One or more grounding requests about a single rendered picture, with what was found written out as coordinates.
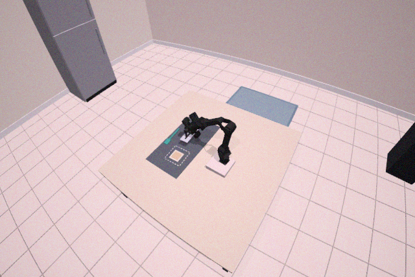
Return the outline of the white square tile with dark center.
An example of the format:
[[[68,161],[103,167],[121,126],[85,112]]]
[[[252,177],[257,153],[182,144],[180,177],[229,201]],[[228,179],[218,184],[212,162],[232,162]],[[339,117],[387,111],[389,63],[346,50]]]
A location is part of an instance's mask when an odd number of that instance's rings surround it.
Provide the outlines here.
[[[176,162],[179,162],[179,160],[182,158],[182,156],[183,156],[184,154],[183,153],[181,153],[180,151],[178,151],[178,150],[175,150],[170,156],[169,156],[169,158],[170,159],[172,159],[172,160],[174,160],[174,161],[176,161]]]

